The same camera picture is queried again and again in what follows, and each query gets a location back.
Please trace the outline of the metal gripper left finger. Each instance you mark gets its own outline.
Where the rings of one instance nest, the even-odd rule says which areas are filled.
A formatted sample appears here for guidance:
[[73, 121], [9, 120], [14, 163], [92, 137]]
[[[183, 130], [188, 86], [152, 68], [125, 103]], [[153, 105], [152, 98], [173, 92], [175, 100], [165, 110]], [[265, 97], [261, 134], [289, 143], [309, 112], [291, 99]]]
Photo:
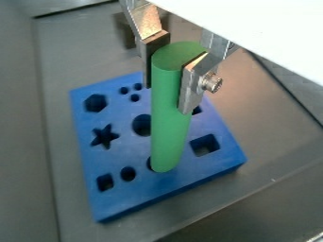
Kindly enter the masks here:
[[171, 42], [171, 33], [162, 29], [157, 7], [146, 0], [118, 0], [129, 24], [138, 57], [142, 61], [142, 83], [150, 87], [150, 57]]

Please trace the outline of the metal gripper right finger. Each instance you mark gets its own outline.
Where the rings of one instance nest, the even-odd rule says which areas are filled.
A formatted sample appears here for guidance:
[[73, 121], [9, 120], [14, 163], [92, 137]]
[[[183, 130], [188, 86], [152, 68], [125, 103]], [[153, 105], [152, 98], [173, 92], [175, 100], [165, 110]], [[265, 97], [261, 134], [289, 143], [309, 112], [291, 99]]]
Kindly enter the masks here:
[[223, 83], [219, 64], [240, 48], [209, 30], [201, 31], [200, 45], [205, 48], [183, 66], [177, 109], [183, 114], [193, 111], [205, 91], [215, 93]]

